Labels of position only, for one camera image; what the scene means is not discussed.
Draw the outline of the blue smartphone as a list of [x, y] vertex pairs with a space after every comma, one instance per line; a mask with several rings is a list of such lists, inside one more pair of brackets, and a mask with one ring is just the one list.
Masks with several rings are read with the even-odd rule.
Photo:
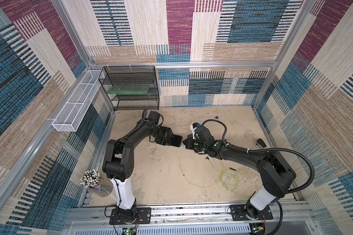
[[181, 147], [183, 141], [183, 137], [180, 135], [171, 135], [168, 144], [169, 146]]

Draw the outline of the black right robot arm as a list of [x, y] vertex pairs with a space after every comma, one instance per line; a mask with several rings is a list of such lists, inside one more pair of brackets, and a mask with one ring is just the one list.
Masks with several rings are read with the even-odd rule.
[[[262, 187], [250, 197], [244, 206], [246, 217], [249, 220], [258, 219], [270, 203], [277, 202], [286, 194], [306, 189], [314, 180], [315, 169], [312, 162], [297, 151], [287, 148], [243, 148], [229, 143], [225, 135], [219, 140], [214, 139], [210, 130], [204, 124], [193, 123], [190, 127], [192, 134], [188, 135], [182, 142], [186, 149], [219, 160], [245, 165], [257, 170], [260, 174]], [[296, 155], [307, 164], [309, 177], [301, 186], [291, 188], [296, 179], [296, 172], [282, 156], [282, 152]]]

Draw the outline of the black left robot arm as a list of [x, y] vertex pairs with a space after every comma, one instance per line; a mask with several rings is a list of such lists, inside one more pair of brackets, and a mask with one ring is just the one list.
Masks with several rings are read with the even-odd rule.
[[132, 192], [130, 177], [134, 170], [135, 148], [147, 137], [162, 146], [180, 147], [182, 136], [173, 134], [171, 128], [162, 126], [163, 116], [156, 111], [143, 110], [141, 120], [126, 135], [118, 140], [109, 140], [106, 145], [102, 171], [111, 181], [117, 203], [114, 218], [132, 222], [139, 218], [136, 199]]

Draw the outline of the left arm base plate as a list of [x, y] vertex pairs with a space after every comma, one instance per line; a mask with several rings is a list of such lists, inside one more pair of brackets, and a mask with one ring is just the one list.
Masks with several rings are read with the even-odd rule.
[[152, 209], [150, 207], [141, 207], [135, 209], [124, 210], [114, 208], [112, 210], [109, 224], [110, 225], [135, 225], [150, 224]]

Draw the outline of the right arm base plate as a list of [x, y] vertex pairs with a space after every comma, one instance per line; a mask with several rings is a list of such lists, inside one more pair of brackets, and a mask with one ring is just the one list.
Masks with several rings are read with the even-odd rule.
[[250, 220], [272, 220], [273, 215], [269, 206], [266, 206], [262, 211], [255, 207], [245, 204], [230, 205], [227, 213], [232, 216], [234, 221], [250, 221]]

